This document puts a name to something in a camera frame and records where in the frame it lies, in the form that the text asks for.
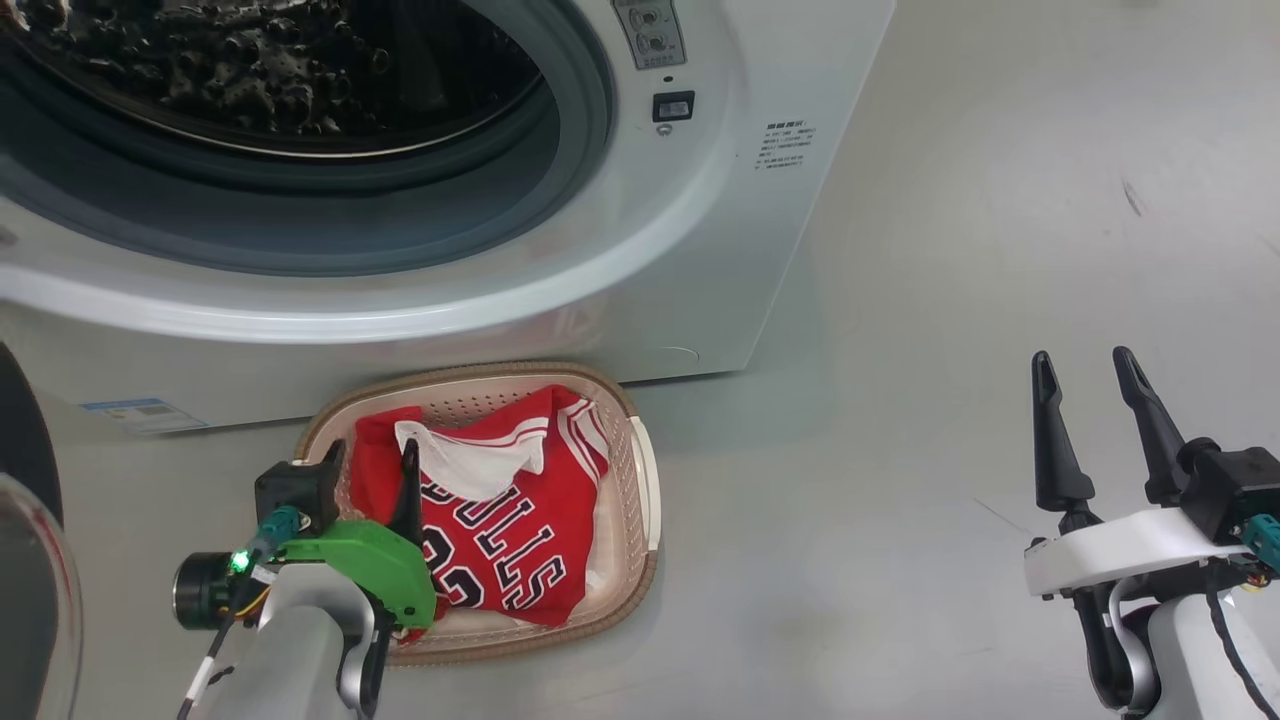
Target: printed label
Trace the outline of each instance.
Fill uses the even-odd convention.
[[[278,573],[275,570],[269,570],[266,568],[262,568],[261,565],[255,565],[253,569],[250,570],[248,577],[262,583],[264,585],[270,585],[271,583],[275,582],[276,574]]]
[[[192,430],[207,427],[207,423],[202,423],[156,397],[116,400],[113,402],[86,402],[81,405],[81,407],[93,413],[95,415],[102,415],[104,418],[115,420],[123,425],[127,432],[137,436]]]
[[[755,156],[755,169],[774,170],[803,165],[817,133],[818,128],[810,127],[808,120],[769,123]]]

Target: bulls jersey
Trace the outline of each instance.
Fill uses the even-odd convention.
[[[352,502],[388,523],[402,446],[419,439],[422,555],[442,606],[563,624],[586,593],[596,488],[608,471],[595,404],[552,386],[467,428],[429,430],[421,420],[420,409],[404,407],[356,423]],[[460,497],[476,488],[498,495]]]

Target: white washing machine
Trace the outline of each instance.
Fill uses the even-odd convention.
[[[137,432],[746,365],[893,0],[3,0],[0,340]]]

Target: green led light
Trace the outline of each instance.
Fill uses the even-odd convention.
[[[243,573],[248,570],[248,551],[242,550],[232,555],[232,570],[236,573]]]

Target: floor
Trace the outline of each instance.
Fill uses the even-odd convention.
[[[1114,345],[1188,437],[1280,450],[1276,188],[1280,5],[900,0],[750,370],[634,391],[663,482],[645,603],[541,655],[392,673],[379,717],[1111,716],[1071,611],[1023,587],[1055,524],[1029,360],[1053,354],[1105,518],[1144,506]],[[246,483],[300,428],[49,414],[79,716],[166,716],[207,643],[172,621],[173,569],[242,539]],[[1280,591],[1240,602],[1280,655]]]

